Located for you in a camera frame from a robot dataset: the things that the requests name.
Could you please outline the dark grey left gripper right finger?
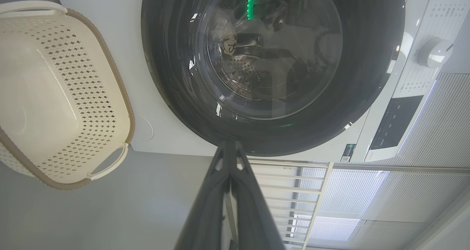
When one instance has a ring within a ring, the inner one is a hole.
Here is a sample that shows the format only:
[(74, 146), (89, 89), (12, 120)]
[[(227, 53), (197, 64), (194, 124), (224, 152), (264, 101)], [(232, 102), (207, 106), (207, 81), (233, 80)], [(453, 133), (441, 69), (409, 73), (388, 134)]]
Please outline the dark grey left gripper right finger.
[(229, 143), (229, 175), (237, 201), (240, 250), (284, 250), (284, 244), (242, 145)]

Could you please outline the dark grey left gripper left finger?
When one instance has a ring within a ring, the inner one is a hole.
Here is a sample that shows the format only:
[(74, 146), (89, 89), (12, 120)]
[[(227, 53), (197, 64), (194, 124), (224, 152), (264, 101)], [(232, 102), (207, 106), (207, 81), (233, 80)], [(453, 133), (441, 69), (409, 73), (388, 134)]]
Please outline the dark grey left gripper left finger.
[(235, 142), (219, 145), (195, 198), (175, 250), (220, 250), (222, 208), (229, 190)]

